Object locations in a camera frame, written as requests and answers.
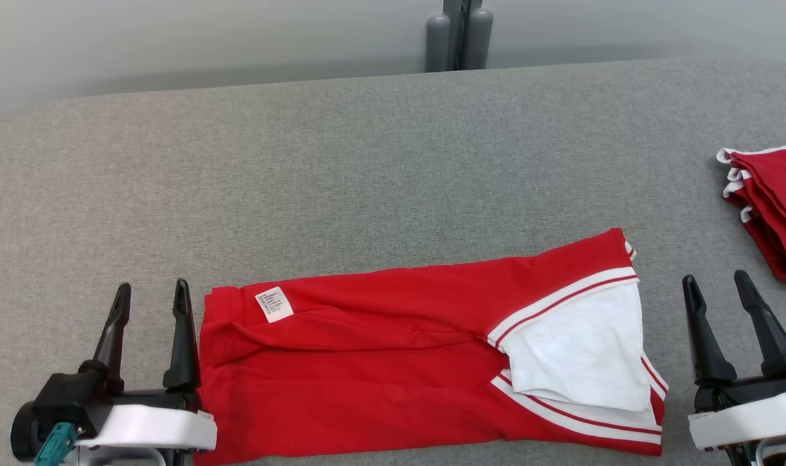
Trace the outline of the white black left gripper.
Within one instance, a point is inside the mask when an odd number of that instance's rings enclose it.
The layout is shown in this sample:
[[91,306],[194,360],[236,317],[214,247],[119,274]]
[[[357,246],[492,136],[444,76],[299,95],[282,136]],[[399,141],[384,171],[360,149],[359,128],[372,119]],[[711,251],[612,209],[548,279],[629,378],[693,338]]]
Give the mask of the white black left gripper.
[[[108,392],[123,392],[120,370],[124,330],[129,322],[131,286],[118,286],[94,357],[105,375]],[[203,410],[197,331],[188,282],[177,280],[175,318],[169,368],[163,374],[168,390],[135,390],[113,398],[113,407],[97,436],[79,438],[79,447],[155,448],[204,451],[216,448],[218,426]]]

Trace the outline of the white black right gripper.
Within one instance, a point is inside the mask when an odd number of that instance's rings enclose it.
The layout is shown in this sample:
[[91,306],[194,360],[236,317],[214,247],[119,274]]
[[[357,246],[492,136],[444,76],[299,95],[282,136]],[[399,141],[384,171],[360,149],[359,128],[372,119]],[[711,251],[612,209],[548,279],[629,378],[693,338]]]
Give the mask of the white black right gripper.
[[683,277],[687,333],[698,386],[689,431],[698,449],[786,439],[786,331],[746,271],[734,272],[743,309],[751,317],[767,379],[737,379],[707,321],[707,305],[692,275]]

